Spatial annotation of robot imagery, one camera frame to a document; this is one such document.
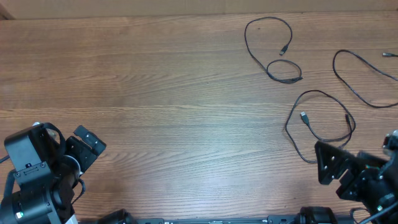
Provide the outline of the black usb cable long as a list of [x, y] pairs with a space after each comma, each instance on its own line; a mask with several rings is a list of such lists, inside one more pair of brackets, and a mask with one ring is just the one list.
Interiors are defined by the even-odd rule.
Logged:
[[339, 99], [321, 90], [307, 90], [294, 100], [283, 131], [299, 158], [316, 164], [317, 159], [304, 148], [307, 141], [300, 137], [345, 147], [356, 128], [353, 115]]

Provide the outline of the black usb cable short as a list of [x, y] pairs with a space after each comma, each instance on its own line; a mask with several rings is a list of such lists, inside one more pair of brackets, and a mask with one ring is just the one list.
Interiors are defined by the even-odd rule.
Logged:
[[244, 43], [250, 57], [271, 80], [283, 84], [303, 79], [300, 66], [285, 56], [292, 39], [290, 24], [276, 16], [253, 19], [244, 28]]

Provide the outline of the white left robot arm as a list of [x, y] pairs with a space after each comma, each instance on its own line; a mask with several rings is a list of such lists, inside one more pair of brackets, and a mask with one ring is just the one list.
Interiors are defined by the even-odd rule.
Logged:
[[14, 168], [7, 176], [1, 201], [1, 223], [76, 223], [73, 189], [83, 184], [106, 144], [84, 126], [65, 138], [51, 123], [8, 136], [7, 158]]

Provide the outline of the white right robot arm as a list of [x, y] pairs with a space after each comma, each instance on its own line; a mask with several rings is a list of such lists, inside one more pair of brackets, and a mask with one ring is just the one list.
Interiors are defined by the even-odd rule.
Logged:
[[318, 181], [328, 185], [339, 180], [336, 190], [342, 200], [361, 202], [370, 217], [361, 223], [397, 223], [397, 131], [384, 138], [382, 149], [389, 159], [364, 151], [356, 155], [318, 141]]

